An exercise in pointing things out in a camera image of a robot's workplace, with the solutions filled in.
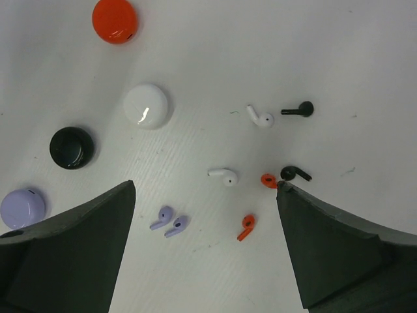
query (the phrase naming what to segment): black earbud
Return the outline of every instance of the black earbud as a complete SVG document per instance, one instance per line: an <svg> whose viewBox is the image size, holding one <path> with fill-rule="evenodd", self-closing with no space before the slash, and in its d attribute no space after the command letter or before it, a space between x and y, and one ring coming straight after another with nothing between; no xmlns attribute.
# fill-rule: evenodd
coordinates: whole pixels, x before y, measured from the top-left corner
<svg viewBox="0 0 417 313"><path fill-rule="evenodd" d="M304 101L300 104L298 109L295 110L281 110L282 115L301 115L304 117L309 117L314 112L314 106L310 101Z"/></svg>
<svg viewBox="0 0 417 313"><path fill-rule="evenodd" d="M66 127L53 135L50 143L53 161L66 170L82 168L94 155L90 135L78 127Z"/></svg>
<svg viewBox="0 0 417 313"><path fill-rule="evenodd" d="M297 168L296 166L286 166L281 170L281 178L284 181L292 181L296 174L304 178L306 181L311 181L313 179L305 171Z"/></svg>

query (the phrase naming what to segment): earbud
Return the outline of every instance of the earbud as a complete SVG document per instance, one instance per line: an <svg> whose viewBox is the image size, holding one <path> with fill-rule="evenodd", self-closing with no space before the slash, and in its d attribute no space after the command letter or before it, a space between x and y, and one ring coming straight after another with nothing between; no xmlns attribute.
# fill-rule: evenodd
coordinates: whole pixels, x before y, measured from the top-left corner
<svg viewBox="0 0 417 313"><path fill-rule="evenodd" d="M314 112L314 106L310 101L304 101L295 110L281 110L282 115L301 115L304 117L309 117Z"/></svg>
<svg viewBox="0 0 417 313"><path fill-rule="evenodd" d="M172 207L163 207L160 209L158 218L159 222L152 224L149 228L151 230L157 230L162 226L165 226L169 222L171 222L172 218L174 217L174 209Z"/></svg>
<svg viewBox="0 0 417 313"><path fill-rule="evenodd" d="M50 142L52 160L66 170L87 165L94 155L94 142L88 132L79 127L65 127L53 135Z"/></svg>
<svg viewBox="0 0 417 313"><path fill-rule="evenodd" d="M271 189L278 189L277 187L277 181L275 176L272 174L263 174L261 176L261 182L264 186L271 188Z"/></svg>
<svg viewBox="0 0 417 313"><path fill-rule="evenodd" d="M242 226L245 229L238 237L237 240L242 241L255 227L255 217L250 214L246 215L242 221Z"/></svg>
<svg viewBox="0 0 417 313"><path fill-rule="evenodd" d="M45 217L45 202L31 189L15 190L0 205L3 222L13 230L39 223Z"/></svg>
<svg viewBox="0 0 417 313"><path fill-rule="evenodd" d="M174 228L172 230L169 230L165 233L166 238L170 238L182 231L184 231L188 226L188 217L185 215L182 215L178 217L176 220L174 220Z"/></svg>
<svg viewBox="0 0 417 313"><path fill-rule="evenodd" d="M110 44L124 44L137 32L139 19L128 1L100 0L93 10L97 35Z"/></svg>
<svg viewBox="0 0 417 313"><path fill-rule="evenodd" d="M227 187L232 187L237 185L239 178L234 171L228 170L226 168L209 170L207 172L208 176L223 176L223 184Z"/></svg>
<svg viewBox="0 0 417 313"><path fill-rule="evenodd" d="M306 181L311 181L313 179L305 171L297 168L296 166L286 166L281 170L281 178L284 181L292 181L296 174L304 178Z"/></svg>
<svg viewBox="0 0 417 313"><path fill-rule="evenodd" d="M274 126L274 117L269 113L264 113L258 116L253 106L250 104L246 106L250 119L261 128L270 128Z"/></svg>

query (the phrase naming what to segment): orange earbud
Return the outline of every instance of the orange earbud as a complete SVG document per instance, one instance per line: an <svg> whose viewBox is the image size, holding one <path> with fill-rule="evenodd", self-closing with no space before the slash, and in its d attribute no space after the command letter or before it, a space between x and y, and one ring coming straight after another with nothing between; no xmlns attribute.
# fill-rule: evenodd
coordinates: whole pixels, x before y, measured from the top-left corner
<svg viewBox="0 0 417 313"><path fill-rule="evenodd" d="M264 186L267 186L268 188L278 189L277 187L278 182L276 181L275 176L271 174L263 174L261 177L261 182L262 184L264 184Z"/></svg>
<svg viewBox="0 0 417 313"><path fill-rule="evenodd" d="M255 227L255 217L250 214L246 215L242 221L242 226L245 229L238 237L237 240L242 241Z"/></svg>
<svg viewBox="0 0 417 313"><path fill-rule="evenodd" d="M127 0L100 0L93 10L93 27L97 35L110 44L124 44L137 31L139 21Z"/></svg>

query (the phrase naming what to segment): white earbud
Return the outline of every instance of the white earbud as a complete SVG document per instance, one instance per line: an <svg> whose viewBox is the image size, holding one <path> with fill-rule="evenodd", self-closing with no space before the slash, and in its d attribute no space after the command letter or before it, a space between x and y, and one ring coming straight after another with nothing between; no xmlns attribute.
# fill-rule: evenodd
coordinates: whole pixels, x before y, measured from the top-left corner
<svg viewBox="0 0 417 313"><path fill-rule="evenodd" d="M237 177L237 174L226 168L217 169L217 170L209 170L207 172L207 175L208 176L223 176L223 184L227 187L235 186L239 182L239 178Z"/></svg>
<svg viewBox="0 0 417 313"><path fill-rule="evenodd" d="M253 106L250 104L246 106L250 119L259 127L270 128L274 126L274 117L269 113L264 113L258 116Z"/></svg>

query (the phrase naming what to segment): white table surface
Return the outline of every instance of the white table surface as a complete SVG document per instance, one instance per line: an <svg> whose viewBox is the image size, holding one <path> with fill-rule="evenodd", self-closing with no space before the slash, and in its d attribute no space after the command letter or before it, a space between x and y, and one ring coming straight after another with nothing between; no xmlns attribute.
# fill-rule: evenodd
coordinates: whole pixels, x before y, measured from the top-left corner
<svg viewBox="0 0 417 313"><path fill-rule="evenodd" d="M415 0L133 0L141 31L124 46L93 31L95 2L0 3L0 198L36 188L53 216L134 181L111 313L303 312L275 193L259 181L288 164L313 176L294 183L318 198L417 233ZM160 130L123 114L143 82L174 109ZM280 116L303 100L312 117ZM275 126L257 128L247 104ZM68 125L97 142L82 170L49 156ZM217 166L239 185L207 177ZM170 239L149 230L167 204L191 217ZM239 243L248 213L257 225Z"/></svg>

